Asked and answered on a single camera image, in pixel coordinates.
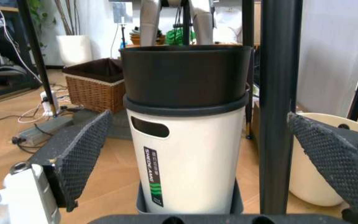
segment white trash can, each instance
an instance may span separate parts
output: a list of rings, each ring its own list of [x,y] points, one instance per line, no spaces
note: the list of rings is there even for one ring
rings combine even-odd
[[[322,113],[300,113],[300,115],[335,127],[345,124],[350,130],[358,132],[358,122],[353,120]],[[289,190],[300,199],[319,206],[334,206],[343,202],[341,196],[317,171],[296,138],[292,151]]]
[[[128,112],[149,213],[229,214],[249,48],[124,49]]]

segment green object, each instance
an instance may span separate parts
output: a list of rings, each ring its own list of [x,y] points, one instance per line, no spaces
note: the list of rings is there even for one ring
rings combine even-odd
[[[190,42],[196,37],[195,33],[192,31],[189,37]],[[168,45],[183,45],[183,29],[172,29],[166,33],[165,43]]]

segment wicker basket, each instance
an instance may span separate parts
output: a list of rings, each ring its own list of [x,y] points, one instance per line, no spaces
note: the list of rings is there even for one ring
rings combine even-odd
[[[85,108],[103,112],[110,109],[112,113],[124,109],[124,80],[107,83],[91,78],[64,74],[69,89],[71,102]]]

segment white flower pot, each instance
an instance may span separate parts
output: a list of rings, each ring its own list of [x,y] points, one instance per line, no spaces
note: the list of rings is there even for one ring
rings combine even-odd
[[[60,57],[64,66],[92,61],[89,37],[86,35],[57,36]]]
[[[351,130],[358,132],[358,122],[353,120],[321,113],[300,113],[300,115],[335,127],[347,124]],[[296,138],[294,138],[289,190],[300,199],[315,205],[334,206],[343,201],[317,171]]]

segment wooden floor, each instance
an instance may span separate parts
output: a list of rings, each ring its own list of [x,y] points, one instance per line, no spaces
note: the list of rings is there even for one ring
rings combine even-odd
[[[51,83],[65,84],[61,73],[49,70]],[[0,102],[0,117],[21,115],[40,101],[42,89]],[[11,137],[32,124],[19,124],[15,118],[0,121],[0,188],[9,168],[26,160],[30,154],[11,144]],[[258,156],[252,141],[241,139],[237,179],[245,213],[259,213]],[[87,223],[110,214],[136,214],[135,201],[139,184],[133,144],[127,140],[107,139],[88,184],[79,198],[79,207],[67,213],[60,209],[62,223]],[[346,204],[319,207],[289,195],[288,213],[322,213],[340,216]]]

